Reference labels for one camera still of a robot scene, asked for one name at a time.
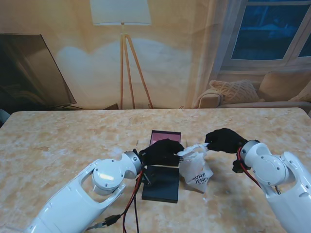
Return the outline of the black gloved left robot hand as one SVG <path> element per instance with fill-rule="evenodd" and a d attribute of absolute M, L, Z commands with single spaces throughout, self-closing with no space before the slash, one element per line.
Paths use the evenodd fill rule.
<path fill-rule="evenodd" d="M 178 166 L 181 157 L 177 154 L 183 150 L 178 141 L 163 139 L 141 150 L 138 157 L 145 166 Z"/>

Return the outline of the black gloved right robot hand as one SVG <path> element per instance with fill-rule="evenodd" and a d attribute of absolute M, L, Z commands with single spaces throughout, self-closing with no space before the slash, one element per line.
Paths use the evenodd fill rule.
<path fill-rule="evenodd" d="M 248 141 L 235 131 L 228 128 L 214 130 L 205 137 L 207 149 L 216 152 L 225 152 L 234 154 L 239 148 L 243 147 Z"/>

